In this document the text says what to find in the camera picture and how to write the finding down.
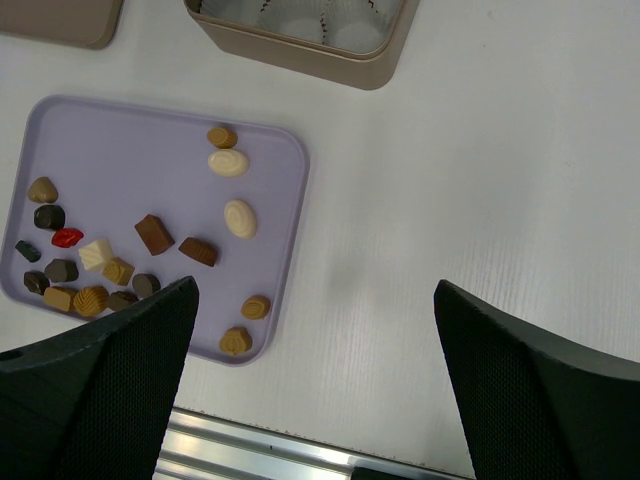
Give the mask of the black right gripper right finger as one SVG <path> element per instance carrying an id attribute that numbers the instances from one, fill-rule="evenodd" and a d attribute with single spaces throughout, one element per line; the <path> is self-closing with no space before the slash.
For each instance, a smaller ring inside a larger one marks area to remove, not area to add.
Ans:
<path id="1" fill-rule="evenodd" d="M 446 280 L 434 314 L 476 478 L 638 478 L 638 363 Z"/>

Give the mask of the milk brown rectangular chocolate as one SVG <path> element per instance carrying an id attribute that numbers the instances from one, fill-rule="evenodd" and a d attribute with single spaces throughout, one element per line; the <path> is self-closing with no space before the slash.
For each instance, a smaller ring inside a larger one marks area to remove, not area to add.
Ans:
<path id="1" fill-rule="evenodd" d="M 147 214 L 134 228 L 152 256 L 164 253 L 175 243 L 162 220 L 155 215 Z"/>

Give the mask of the milk brown ridged chocolate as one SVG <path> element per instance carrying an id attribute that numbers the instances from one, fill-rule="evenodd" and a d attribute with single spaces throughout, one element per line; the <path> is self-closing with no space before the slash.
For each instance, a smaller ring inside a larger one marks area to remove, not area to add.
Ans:
<path id="1" fill-rule="evenodd" d="M 179 251 L 187 257 L 203 265 L 214 267 L 218 259 L 218 249 L 195 237 L 187 237 L 179 246 Z"/>

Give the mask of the caramel ridged leaf chocolate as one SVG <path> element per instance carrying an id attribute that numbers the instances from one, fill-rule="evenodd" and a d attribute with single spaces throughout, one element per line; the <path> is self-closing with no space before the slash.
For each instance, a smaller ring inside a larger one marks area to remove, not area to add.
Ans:
<path id="1" fill-rule="evenodd" d="M 107 306 L 109 292 L 102 286 L 90 286 L 80 289 L 73 299 L 75 311 L 83 317 L 95 317 Z"/>

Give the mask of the dark brown square chocolate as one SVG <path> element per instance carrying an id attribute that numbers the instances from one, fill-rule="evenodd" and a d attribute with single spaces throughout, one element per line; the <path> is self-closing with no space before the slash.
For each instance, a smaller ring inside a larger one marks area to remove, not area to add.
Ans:
<path id="1" fill-rule="evenodd" d="M 114 311 L 122 311 L 129 306 L 135 304 L 138 301 L 138 297 L 129 291 L 114 291 L 107 299 L 107 308 Z"/>

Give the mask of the caramel rectangular chocolate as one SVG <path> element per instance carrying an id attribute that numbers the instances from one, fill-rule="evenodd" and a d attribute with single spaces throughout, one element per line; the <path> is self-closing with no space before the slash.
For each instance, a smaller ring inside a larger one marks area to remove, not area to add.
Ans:
<path id="1" fill-rule="evenodd" d="M 73 288 L 50 286 L 44 291 L 43 300 L 47 306 L 69 313 L 75 310 L 74 298 L 77 293 Z"/>

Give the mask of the brown round fluted chocolate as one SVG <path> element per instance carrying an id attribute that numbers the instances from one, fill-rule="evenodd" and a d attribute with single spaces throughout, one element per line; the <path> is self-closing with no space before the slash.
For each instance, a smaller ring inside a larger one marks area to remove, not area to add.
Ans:
<path id="1" fill-rule="evenodd" d="M 132 278 L 132 287 L 140 298 L 148 298 L 161 289 L 161 284 L 155 275 L 139 273 Z"/>

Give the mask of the dark lips chocolate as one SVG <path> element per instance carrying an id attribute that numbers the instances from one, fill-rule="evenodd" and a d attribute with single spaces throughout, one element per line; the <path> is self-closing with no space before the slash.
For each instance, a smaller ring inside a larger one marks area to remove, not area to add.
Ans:
<path id="1" fill-rule="evenodd" d="M 23 275 L 25 288 L 36 295 L 43 296 L 46 289 L 50 287 L 50 281 L 41 271 L 27 271 Z"/>

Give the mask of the caramel leaf square chocolate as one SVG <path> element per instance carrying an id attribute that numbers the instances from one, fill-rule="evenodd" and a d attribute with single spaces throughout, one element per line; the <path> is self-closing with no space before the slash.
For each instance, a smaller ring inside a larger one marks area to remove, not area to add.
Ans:
<path id="1" fill-rule="evenodd" d="M 118 286 L 127 286 L 135 267 L 120 257 L 112 257 L 107 261 L 103 269 L 103 276 L 111 283 Z"/>

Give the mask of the caramel shell chocolate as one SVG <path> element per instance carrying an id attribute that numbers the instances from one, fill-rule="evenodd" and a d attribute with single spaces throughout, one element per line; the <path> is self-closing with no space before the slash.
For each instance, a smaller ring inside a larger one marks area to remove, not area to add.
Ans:
<path id="1" fill-rule="evenodd" d="M 219 340 L 220 351 L 231 356 L 248 352 L 252 345 L 252 337 L 245 327 L 232 327 Z"/>

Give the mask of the small dark ridged chocolate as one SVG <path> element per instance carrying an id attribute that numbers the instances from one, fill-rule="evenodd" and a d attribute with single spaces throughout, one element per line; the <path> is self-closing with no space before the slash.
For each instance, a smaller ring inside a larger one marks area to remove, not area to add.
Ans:
<path id="1" fill-rule="evenodd" d="M 19 240 L 15 245 L 15 249 L 30 263 L 35 263 L 41 258 L 40 250 L 28 241 Z"/>

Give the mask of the caramel oval chocolate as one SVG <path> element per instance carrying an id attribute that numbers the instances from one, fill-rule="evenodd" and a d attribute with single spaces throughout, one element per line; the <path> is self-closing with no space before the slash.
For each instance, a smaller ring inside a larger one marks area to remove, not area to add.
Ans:
<path id="1" fill-rule="evenodd" d="M 271 301 L 264 295 L 253 295 L 249 297 L 241 307 L 241 314 L 249 320 L 260 320 L 265 318 L 271 309 Z"/>

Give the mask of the tan heart chocolate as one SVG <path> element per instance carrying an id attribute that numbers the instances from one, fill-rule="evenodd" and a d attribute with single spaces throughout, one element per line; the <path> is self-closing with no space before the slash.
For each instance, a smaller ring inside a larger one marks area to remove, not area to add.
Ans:
<path id="1" fill-rule="evenodd" d="M 53 204 L 59 198 L 59 192 L 54 183 L 46 176 L 35 179 L 27 191 L 30 201 L 37 204 Z"/>

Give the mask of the lilac plastic tray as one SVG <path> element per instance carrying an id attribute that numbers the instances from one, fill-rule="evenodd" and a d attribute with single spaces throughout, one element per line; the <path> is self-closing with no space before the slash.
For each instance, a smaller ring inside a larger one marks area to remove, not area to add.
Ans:
<path id="1" fill-rule="evenodd" d="M 41 271 L 53 259 L 77 260 L 76 248 L 51 244 L 36 228 L 36 204 L 27 197 L 32 182 L 46 176 L 59 192 L 66 224 L 83 232 L 83 244 L 107 238 L 113 253 L 162 285 L 195 279 L 199 307 L 191 337 L 192 355 L 228 365 L 257 360 L 275 335 L 309 173 L 304 146 L 289 132 L 266 125 L 227 121 L 237 149 L 250 162 L 236 178 L 214 173 L 208 158 L 214 146 L 207 132 L 221 125 L 212 116 L 152 109 L 95 99 L 53 95 L 32 109 L 26 123 L 13 198 L 1 249 L 1 287 L 13 301 L 43 309 L 43 299 L 23 284 L 27 271 Z M 251 239 L 232 234 L 225 205 L 245 201 L 257 218 Z M 159 217 L 175 243 L 152 256 L 134 226 L 147 214 Z M 214 245 L 209 267 L 187 257 L 179 246 L 187 237 Z M 41 258 L 28 262 L 15 245 L 33 244 Z M 271 301 L 260 320 L 242 316 L 253 295 Z M 245 327 L 252 348 L 240 355 L 220 351 L 232 327 Z"/>

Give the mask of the aluminium frame rail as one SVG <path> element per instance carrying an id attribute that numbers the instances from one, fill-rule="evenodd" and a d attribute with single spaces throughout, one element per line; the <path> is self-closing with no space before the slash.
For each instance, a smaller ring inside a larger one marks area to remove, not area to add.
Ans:
<path id="1" fill-rule="evenodd" d="M 175 408 L 155 479 L 451 479 L 451 474 Z"/>

